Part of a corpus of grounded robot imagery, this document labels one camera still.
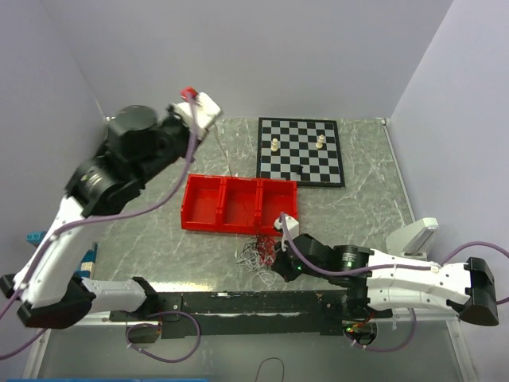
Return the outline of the red three-compartment plastic tray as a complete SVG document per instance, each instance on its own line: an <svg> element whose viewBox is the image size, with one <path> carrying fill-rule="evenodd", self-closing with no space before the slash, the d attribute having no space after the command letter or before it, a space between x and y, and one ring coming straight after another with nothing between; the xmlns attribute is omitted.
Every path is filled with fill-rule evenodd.
<svg viewBox="0 0 509 382"><path fill-rule="evenodd" d="M298 217L295 181L192 173L182 200L181 227L188 231L277 236L274 222L282 212Z"/></svg>

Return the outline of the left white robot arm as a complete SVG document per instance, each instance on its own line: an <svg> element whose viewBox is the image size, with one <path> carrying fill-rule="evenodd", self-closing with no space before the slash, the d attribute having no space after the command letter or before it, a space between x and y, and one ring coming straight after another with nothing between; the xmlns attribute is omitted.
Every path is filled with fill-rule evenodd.
<svg viewBox="0 0 509 382"><path fill-rule="evenodd" d="M159 297L142 277L108 282L84 278L76 268L94 237L110 222L136 217L125 206L179 158L188 164L200 145L198 104L184 101L159 119L147 106L123 108L106 124L95 156L83 161L65 186L57 215L30 261L1 277L1 291L32 329L67 329L88 314L125 311L146 320Z"/></svg>

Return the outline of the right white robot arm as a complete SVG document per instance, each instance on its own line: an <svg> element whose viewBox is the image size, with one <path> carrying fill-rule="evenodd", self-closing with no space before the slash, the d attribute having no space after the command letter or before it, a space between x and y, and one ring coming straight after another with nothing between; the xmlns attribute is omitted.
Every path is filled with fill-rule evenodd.
<svg viewBox="0 0 509 382"><path fill-rule="evenodd" d="M356 317L395 309L453 312L469 324L497 326L495 279L484 259L440 265L355 245L330 247L308 234L274 246L271 268L286 282L300 275L343 287Z"/></svg>

